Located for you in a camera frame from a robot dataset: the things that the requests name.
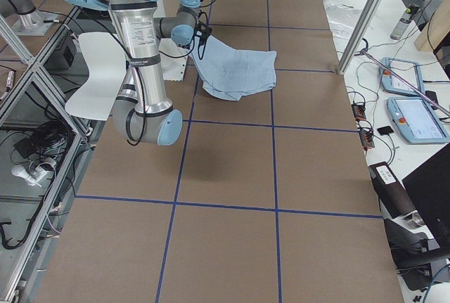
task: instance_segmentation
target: white label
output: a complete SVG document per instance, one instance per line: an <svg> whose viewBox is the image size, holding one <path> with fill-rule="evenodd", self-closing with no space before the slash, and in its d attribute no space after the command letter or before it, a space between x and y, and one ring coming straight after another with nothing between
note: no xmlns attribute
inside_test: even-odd
<svg viewBox="0 0 450 303"><path fill-rule="evenodd" d="M131 47L139 48L156 44L155 28L152 20L147 22L122 22L122 30Z"/></svg>
<svg viewBox="0 0 450 303"><path fill-rule="evenodd" d="M377 172L381 176L381 179L383 179L383 181L387 185L389 185L390 183L394 183L395 182L395 178L392 175L392 173L390 172L390 170L387 168L387 166L379 166L379 167L377 167Z"/></svg>
<svg viewBox="0 0 450 303"><path fill-rule="evenodd" d="M401 62L400 60L392 60L390 63L392 71L405 79L408 83L417 88L416 71L413 63ZM400 90L413 91L411 87L401 82L400 79L392 76L392 87Z"/></svg>

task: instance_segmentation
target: robot arm in background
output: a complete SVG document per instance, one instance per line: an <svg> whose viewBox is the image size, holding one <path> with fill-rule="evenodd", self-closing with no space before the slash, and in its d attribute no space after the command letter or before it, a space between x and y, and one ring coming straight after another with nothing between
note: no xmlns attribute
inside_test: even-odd
<svg viewBox="0 0 450 303"><path fill-rule="evenodd" d="M153 18L158 0L66 0L76 6L109 11L119 40L127 48L130 68L112 108L117 130L131 141L172 145L182 115L166 96L159 39L171 37L188 46L198 24L202 0L180 0L176 17Z"/></svg>
<svg viewBox="0 0 450 303"><path fill-rule="evenodd" d="M0 0L0 15L7 18L13 14L19 16L22 27L26 30L41 27L44 16L32 0Z"/></svg>

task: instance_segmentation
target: light blue cloth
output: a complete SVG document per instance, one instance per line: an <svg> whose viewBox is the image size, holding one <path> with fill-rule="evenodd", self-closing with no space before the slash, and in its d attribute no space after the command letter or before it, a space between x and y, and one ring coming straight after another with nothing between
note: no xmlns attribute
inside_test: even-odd
<svg viewBox="0 0 450 303"><path fill-rule="evenodd" d="M197 46L190 56L203 80L203 89L216 98L239 101L242 96L275 87L276 51L236 50L210 36L203 59L198 57Z"/></svg>

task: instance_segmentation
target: grid of blue tape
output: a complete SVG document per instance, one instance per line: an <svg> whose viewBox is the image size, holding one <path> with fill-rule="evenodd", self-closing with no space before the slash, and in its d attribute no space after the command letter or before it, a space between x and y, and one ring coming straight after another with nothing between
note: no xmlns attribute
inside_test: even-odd
<svg viewBox="0 0 450 303"><path fill-rule="evenodd" d="M269 41L269 50L271 50L271 40L270 40L270 29L299 29L299 30L326 30L326 29L316 29L316 28L306 28L306 27L271 27L270 26L270 17L269 17L269 0L266 0L267 4L267 26L263 27L267 29L267 37ZM327 70L289 70L289 69L277 69L278 71L298 71L298 72L332 72ZM78 195L77 198L91 199L91 200L112 200L112 201L126 201L126 202L148 202L155 204L163 204L163 205L171 205L172 212L169 220L169 228L167 232L166 242L165 242L165 250L162 258L162 265L160 269L160 278L157 286L157 293L155 297L155 303L159 303L160 294L162 289L162 283L164 280L165 273L165 264L167 261L167 256L169 253L169 244L172 236L172 228L174 224L174 218L176 214L177 206L194 206L194 207L211 207L211 208L223 208L223 209L238 209L238 210L247 210L247 211L263 211L263 212L273 212L275 219L275 227L276 227L276 252L277 252L277 270L278 270L278 303L283 302L283 290L282 290L282 280L281 280L281 244L280 244L280 229L279 229L279 213L293 213L293 214L308 214L308 215L325 215L325 216L334 216L334 217L354 217L354 218L366 218L366 219L381 219L382 217L379 215L368 215L368 214L351 214L351 213L338 213L338 212L318 212L318 211L306 211L306 210L296 210L296 209L282 209L278 207L278 183L277 183L277 166L276 166L276 128L286 128L286 129L302 129L302 130L312 130L312 131L336 131L336 132L354 132L356 130L345 130L345 129L327 129L327 128L316 128L316 127L291 127L291 126L280 126L275 125L275 116L274 116L274 96L273 91L270 91L270 102L271 102L271 124L246 124L246 123L233 123L233 122L213 122L213 121L204 121L204 120L193 120L193 111L195 107L195 96L197 94L199 84L199 76L197 76L197 82L195 83L195 89L193 93L193 102L191 105L191 111L189 115L189 119L184 120L187 122L188 128L186 131L186 137L184 140L184 148L181 156L181 163L179 168L179 175L176 183L176 190L173 201L164 201L164 200L149 200L149 199L136 199L136 198L115 198L115 197L105 197L105 196L94 196L94 195ZM179 187L181 183L181 177L183 174L184 161L186 157L186 150L188 147L189 134L191 130L192 123L205 123L205 124L227 124L227 125L237 125L237 126L256 126L256 127L270 127L272 130L272 151L273 151L273 166L274 166L274 208L263 208L263 207L246 207L246 206L233 206L233 205L218 205L218 204L206 204L206 203L196 203L196 202L179 202L178 194Z"/></svg>

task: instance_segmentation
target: plastic bag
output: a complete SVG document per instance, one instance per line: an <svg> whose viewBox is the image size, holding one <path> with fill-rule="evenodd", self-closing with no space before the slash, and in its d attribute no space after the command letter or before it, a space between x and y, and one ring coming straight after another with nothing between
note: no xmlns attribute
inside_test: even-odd
<svg viewBox="0 0 450 303"><path fill-rule="evenodd" d="M325 3L325 11L333 36L343 39L350 38L362 12L353 6L333 3Z"/></svg>

